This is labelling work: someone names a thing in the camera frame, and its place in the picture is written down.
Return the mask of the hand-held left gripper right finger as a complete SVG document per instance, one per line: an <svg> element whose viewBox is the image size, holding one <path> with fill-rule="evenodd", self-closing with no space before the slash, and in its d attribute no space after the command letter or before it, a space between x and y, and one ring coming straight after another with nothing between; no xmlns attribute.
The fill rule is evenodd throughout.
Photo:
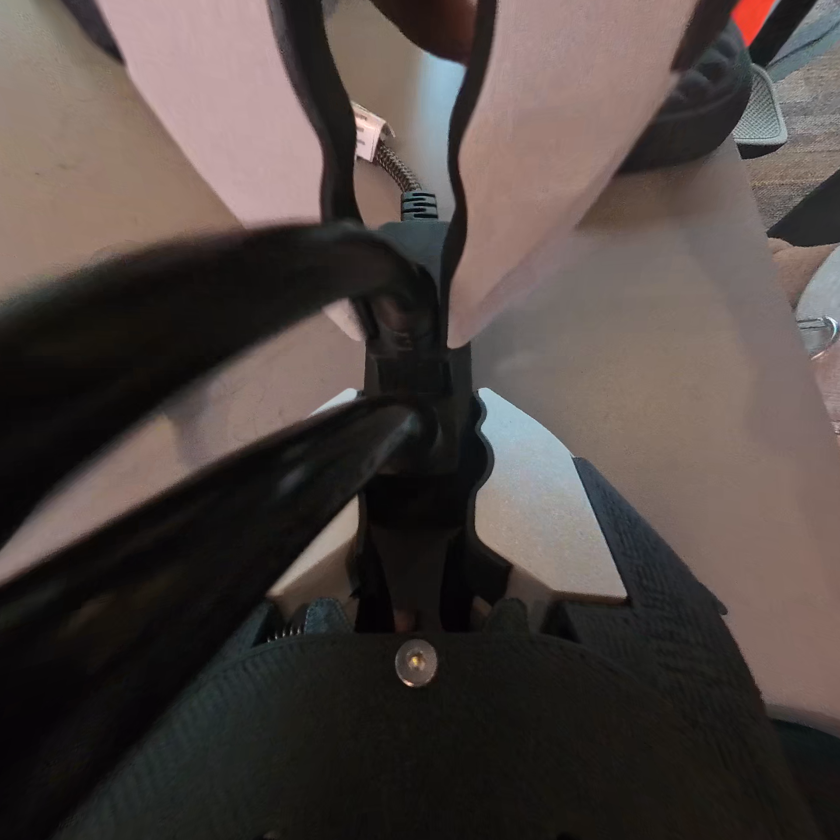
<svg viewBox="0 0 840 840"><path fill-rule="evenodd" d="M627 590L571 451L491 389L477 393L489 475L475 502L479 546L503 562L504 597L624 604Z"/></svg>

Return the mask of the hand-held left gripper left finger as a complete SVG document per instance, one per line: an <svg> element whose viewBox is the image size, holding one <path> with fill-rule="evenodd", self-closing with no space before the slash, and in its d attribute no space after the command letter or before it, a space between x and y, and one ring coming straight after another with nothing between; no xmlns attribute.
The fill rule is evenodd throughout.
<svg viewBox="0 0 840 840"><path fill-rule="evenodd" d="M352 497L268 591L270 601L352 601L353 569L361 509Z"/></svg>

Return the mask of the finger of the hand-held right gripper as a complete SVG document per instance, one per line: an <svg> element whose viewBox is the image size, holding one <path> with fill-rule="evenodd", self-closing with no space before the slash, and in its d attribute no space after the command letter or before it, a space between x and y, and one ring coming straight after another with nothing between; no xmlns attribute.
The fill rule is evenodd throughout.
<svg viewBox="0 0 840 840"><path fill-rule="evenodd" d="M98 7L134 86L243 226L361 222L354 115L323 2Z"/></svg>
<svg viewBox="0 0 840 840"><path fill-rule="evenodd" d="M674 86L697 5L477 2L448 137L450 348L545 276Z"/></svg>

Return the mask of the black power strip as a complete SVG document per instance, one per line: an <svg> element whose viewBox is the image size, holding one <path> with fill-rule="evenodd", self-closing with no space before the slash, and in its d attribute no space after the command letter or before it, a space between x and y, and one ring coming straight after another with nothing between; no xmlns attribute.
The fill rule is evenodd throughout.
<svg viewBox="0 0 840 840"><path fill-rule="evenodd" d="M376 334L365 344L366 395L417 399L435 415L437 436L422 463L414 460L377 475L364 489L367 522L380 529L436 530L465 526L483 477L487 449L476 431L469 345L446 343L441 261L448 223L410 220L382 225L378 233L434 284L436 309L426 317L376 302Z"/></svg>

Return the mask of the orange red object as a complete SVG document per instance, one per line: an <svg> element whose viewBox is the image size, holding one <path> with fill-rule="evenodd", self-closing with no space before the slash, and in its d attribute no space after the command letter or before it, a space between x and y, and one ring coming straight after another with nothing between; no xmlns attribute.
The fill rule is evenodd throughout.
<svg viewBox="0 0 840 840"><path fill-rule="evenodd" d="M737 1L731 11L745 46L752 48L756 42L768 35L772 29L771 20L784 1Z"/></svg>

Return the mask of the grey mesh panel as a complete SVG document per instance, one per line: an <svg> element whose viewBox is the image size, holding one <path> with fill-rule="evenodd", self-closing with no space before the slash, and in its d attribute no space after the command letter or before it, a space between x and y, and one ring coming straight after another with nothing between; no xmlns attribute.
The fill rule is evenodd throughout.
<svg viewBox="0 0 840 840"><path fill-rule="evenodd" d="M743 159L771 154L789 139L773 80L758 65L752 65L749 102L732 137Z"/></svg>

